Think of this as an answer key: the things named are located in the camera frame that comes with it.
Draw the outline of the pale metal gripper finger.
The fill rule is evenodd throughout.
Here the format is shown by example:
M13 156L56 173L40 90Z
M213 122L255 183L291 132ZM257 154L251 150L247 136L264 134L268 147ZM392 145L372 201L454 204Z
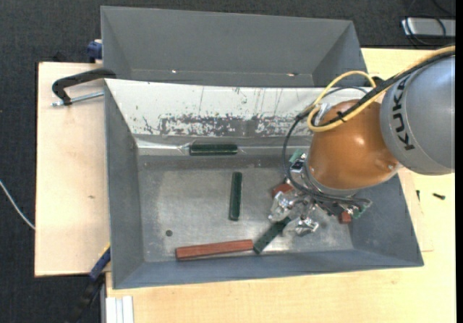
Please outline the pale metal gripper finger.
M289 212L291 211L291 201L287 194L279 191L273 197L273 203L271 206L268 220L270 222L280 222L284 220Z
M284 228L284 236L302 237L318 230L319 223L311 217L298 217L290 220Z

